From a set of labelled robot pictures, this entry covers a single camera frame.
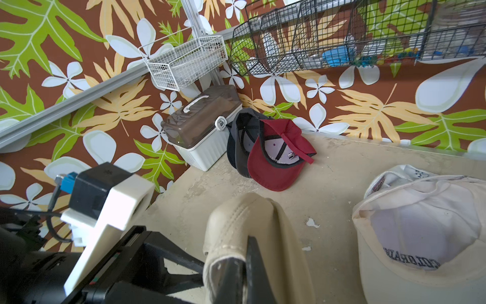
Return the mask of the black baseball cap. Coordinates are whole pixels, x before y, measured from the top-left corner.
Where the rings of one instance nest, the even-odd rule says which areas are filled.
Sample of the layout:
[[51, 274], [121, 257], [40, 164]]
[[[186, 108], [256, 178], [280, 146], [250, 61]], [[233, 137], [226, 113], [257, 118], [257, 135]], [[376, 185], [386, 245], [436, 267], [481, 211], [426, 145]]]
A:
[[227, 141], [227, 158], [231, 166], [236, 169], [237, 167], [235, 162], [235, 139], [232, 134], [232, 123], [228, 123], [227, 128], [230, 133]]

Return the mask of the red baseball cap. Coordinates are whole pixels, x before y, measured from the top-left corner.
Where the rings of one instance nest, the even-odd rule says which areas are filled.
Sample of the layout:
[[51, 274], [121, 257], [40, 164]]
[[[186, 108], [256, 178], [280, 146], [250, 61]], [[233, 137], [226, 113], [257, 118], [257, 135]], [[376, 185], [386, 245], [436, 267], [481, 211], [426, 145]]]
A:
[[315, 155], [315, 148], [292, 120], [260, 120], [258, 137], [248, 157], [248, 172], [264, 188], [281, 192], [296, 182]]

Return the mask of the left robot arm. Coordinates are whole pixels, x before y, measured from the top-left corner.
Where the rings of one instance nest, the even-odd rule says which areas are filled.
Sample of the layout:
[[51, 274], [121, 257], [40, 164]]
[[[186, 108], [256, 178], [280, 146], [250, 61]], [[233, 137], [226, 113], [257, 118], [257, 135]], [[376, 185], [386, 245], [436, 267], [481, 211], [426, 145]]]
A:
[[2, 303], [178, 303], [203, 285], [204, 264], [159, 232], [130, 221], [154, 186], [111, 163], [59, 175], [71, 194], [64, 218], [87, 229], [82, 253], [49, 253], [1, 229]]

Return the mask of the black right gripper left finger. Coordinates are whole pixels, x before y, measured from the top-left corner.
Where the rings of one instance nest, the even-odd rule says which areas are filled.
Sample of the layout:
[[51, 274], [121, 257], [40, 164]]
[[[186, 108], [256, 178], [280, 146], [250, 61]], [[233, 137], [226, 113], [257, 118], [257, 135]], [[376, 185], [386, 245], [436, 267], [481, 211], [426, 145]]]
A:
[[217, 284], [216, 304], [242, 304], [245, 263], [236, 258], [229, 258], [218, 263], [222, 271]]

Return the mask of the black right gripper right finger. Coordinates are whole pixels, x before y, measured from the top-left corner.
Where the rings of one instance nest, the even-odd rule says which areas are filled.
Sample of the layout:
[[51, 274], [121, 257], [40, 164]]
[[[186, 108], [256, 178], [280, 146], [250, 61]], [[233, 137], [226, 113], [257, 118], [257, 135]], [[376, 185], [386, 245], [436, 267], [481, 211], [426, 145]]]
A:
[[258, 240], [248, 237], [246, 254], [247, 303], [276, 304], [267, 271], [258, 246]]

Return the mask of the beige baseball cap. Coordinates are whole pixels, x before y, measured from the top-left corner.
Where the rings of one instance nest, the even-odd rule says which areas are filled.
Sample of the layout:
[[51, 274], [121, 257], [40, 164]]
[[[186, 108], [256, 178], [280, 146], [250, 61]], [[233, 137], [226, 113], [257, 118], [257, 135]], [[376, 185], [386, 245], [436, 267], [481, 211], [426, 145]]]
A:
[[212, 211], [206, 226], [206, 303], [315, 303], [310, 270], [283, 208], [256, 193]]

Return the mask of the dark grey baseball cap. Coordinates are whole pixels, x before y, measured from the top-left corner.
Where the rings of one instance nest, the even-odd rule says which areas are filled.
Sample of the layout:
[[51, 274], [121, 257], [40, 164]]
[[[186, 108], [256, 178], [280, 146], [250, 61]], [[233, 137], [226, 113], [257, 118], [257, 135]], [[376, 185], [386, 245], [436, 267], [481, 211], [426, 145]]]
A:
[[249, 154], [258, 138], [259, 122], [266, 119], [268, 119], [267, 116], [252, 108], [245, 108], [231, 122], [235, 139], [236, 170], [243, 177], [251, 178], [248, 171]]

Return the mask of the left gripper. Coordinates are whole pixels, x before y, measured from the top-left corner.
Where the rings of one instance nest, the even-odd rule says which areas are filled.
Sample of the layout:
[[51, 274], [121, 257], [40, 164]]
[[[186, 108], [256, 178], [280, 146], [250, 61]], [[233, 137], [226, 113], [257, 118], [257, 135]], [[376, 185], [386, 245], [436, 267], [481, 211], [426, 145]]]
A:
[[174, 300], [203, 285], [204, 264], [164, 235], [134, 226], [154, 185], [111, 163], [60, 174], [56, 191], [70, 195], [62, 213], [73, 243], [84, 250], [64, 283], [66, 303], [130, 303], [145, 296]]

